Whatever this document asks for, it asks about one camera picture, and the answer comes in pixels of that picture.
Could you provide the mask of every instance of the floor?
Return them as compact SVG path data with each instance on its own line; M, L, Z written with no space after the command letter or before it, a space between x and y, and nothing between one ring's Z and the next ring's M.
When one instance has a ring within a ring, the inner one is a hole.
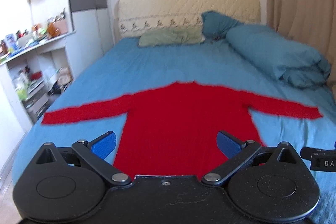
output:
M13 187L10 172L0 190L0 224L18 224L22 220L13 202Z

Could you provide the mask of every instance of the white shelf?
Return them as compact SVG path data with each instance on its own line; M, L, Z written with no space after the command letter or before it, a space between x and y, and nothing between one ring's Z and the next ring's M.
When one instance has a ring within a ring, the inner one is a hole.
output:
M76 31L74 31L74 32L69 32L69 33L65 33L65 34L59 35L58 37L54 37L54 38L51 38L51 39L48 39L48 40L41 40L39 44L37 44L37 45L35 45L35 46L33 46L33 47L28 47L27 49L23 50L22 52L18 53L17 55L14 55L13 57L11 57L11 58L9 58L9 59L3 61L3 62L0 64L0 66L3 65L3 64L8 63L9 61L11 61L11 60L13 60L13 59L15 59L15 58L17 58L17 57L19 57L19 56L21 56L21 55L27 53L27 52L30 52L30 51L32 51L32 50L38 48L38 47L44 46L44 45L46 45L46 44L49 44L49 43L54 42L54 41L56 41L56 40L62 39L62 38L64 38L64 37L68 37L69 35L72 35L72 34L74 34L75 32L76 32Z
M43 77L41 77L40 79L38 79L37 82L35 82L28 88L27 93L29 94L29 96L25 101L30 100L41 88L43 88L44 85L41 85L43 81L44 79Z

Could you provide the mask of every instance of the beige headboard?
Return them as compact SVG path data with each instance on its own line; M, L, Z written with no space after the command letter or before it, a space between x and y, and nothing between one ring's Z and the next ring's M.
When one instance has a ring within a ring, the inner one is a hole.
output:
M153 28L202 26L201 14L208 10L241 22L260 23L259 0L119 0L120 35L138 37Z

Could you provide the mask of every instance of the sweater sleeve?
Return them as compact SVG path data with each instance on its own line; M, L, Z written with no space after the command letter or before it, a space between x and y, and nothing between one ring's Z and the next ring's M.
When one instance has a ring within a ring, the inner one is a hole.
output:
M44 114L42 124L62 124L118 116L132 108L133 99L132 95L126 94L114 100L55 110Z
M296 102L256 95L241 91L243 103L255 110L293 118L317 119L323 117L317 107L305 106Z

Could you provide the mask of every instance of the green pillow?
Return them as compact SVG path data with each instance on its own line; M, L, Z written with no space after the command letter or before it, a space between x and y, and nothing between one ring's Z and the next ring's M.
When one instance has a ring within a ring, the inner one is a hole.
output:
M200 44L205 37L200 27L168 27L145 32L139 40L139 47L159 45Z

